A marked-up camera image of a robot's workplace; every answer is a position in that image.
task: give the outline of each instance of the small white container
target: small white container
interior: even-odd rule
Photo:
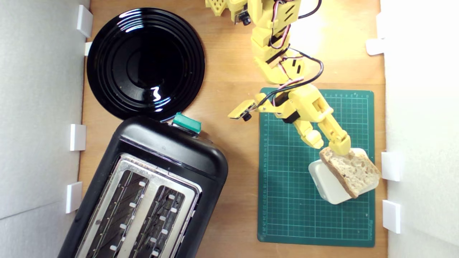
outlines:
[[[363,149],[353,148],[354,153],[365,153]],[[311,174],[314,183],[319,191],[320,196],[331,204],[339,204],[351,199],[351,196],[344,190],[344,187],[335,177],[335,175],[327,168],[322,160],[316,160],[309,165],[309,173]],[[367,188],[363,189],[359,195],[373,190],[379,184],[379,181]]]

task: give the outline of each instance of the white bracket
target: white bracket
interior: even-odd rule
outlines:
[[[70,125],[70,151],[86,150],[86,125]]]
[[[396,234],[400,234],[400,210],[400,204],[388,200],[382,201],[382,226]]]
[[[399,182],[403,171],[401,153],[381,152],[382,178]]]
[[[91,48],[91,45],[92,45],[92,41],[86,42],[86,44],[84,45],[84,56],[89,55],[89,49]]]
[[[367,53],[370,56],[382,54],[386,50],[384,38],[387,33],[387,22],[383,11],[376,15],[376,32],[377,39],[367,39],[365,42]]]
[[[65,213],[69,214],[80,207],[83,198],[83,183],[76,182],[67,185],[67,202],[65,205]]]
[[[86,38],[91,37],[92,19],[92,13],[88,9],[86,9],[84,5],[79,5],[77,30],[79,30]]]

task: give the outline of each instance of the black wire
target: black wire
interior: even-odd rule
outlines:
[[[308,16],[311,16],[311,15],[315,14],[315,12],[317,12],[317,10],[320,8],[321,4],[322,4],[322,0],[319,0],[319,2],[317,3],[316,8],[314,10],[308,12],[307,14],[303,14],[303,15],[298,16],[298,19],[303,19],[303,18],[306,18]]]
[[[271,91],[271,92],[268,93],[268,94],[266,95],[266,97],[263,98],[263,99],[260,101],[260,103],[258,103],[258,105],[257,105],[256,107],[254,107],[253,109],[258,108],[258,107],[260,107],[261,105],[263,105],[272,95],[275,95],[275,94],[277,94],[277,93],[279,93],[279,92],[282,92],[282,91],[291,90],[291,89],[294,89],[294,88],[297,88],[297,87],[300,87],[300,86],[309,84],[309,83],[311,83],[311,82],[317,80],[317,78],[319,78],[319,77],[322,75],[322,73],[324,72],[324,63],[322,63],[321,60],[316,59],[316,58],[314,58],[314,57],[312,57],[312,56],[308,56],[308,55],[306,55],[305,53],[303,53],[303,52],[301,52],[301,51],[298,51],[298,50],[296,50],[296,49],[293,49],[293,48],[291,48],[291,47],[289,47],[289,48],[290,48],[291,50],[293,50],[293,51],[296,51],[296,52],[300,53],[300,55],[302,55],[302,56],[304,56],[304,57],[306,57],[306,58],[308,58],[308,59],[310,59],[310,60],[312,60],[312,61],[314,61],[314,62],[317,62],[317,63],[320,65],[320,70],[319,70],[319,72],[318,72],[314,77],[312,77],[311,79],[309,79],[309,80],[307,80],[307,81],[304,81],[304,82],[301,82],[301,83],[298,83],[298,84],[295,84],[295,85],[292,85],[292,86],[287,86],[287,87],[284,87],[284,88],[279,89],[279,90]]]

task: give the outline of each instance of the black plate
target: black plate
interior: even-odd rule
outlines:
[[[204,51],[191,25],[157,8],[127,11],[96,35],[88,81],[108,112],[120,119],[172,118],[196,97],[204,79]]]

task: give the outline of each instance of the white wall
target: white wall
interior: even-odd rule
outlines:
[[[64,198],[78,176],[79,4],[89,0],[0,0],[0,257],[55,257],[74,216]]]
[[[459,16],[456,1],[381,0],[387,151],[404,159],[389,257],[459,257]]]

